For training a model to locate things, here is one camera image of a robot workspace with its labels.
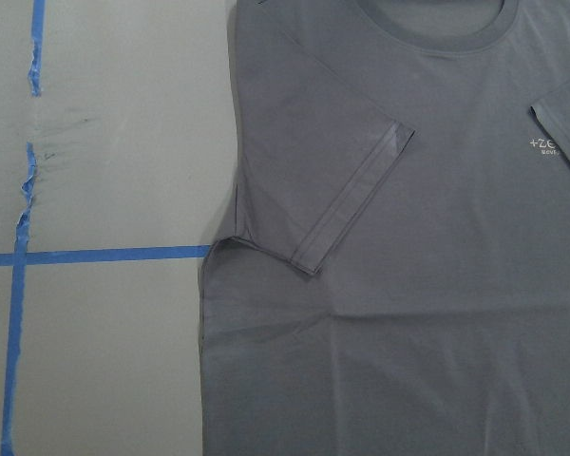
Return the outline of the dark brown t-shirt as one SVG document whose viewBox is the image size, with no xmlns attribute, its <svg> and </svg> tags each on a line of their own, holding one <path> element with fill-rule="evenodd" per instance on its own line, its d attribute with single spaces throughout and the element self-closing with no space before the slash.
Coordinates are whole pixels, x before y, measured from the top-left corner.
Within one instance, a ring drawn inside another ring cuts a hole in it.
<svg viewBox="0 0 570 456">
<path fill-rule="evenodd" d="M 570 455 L 570 1 L 240 1 L 206 455 Z"/>
</svg>

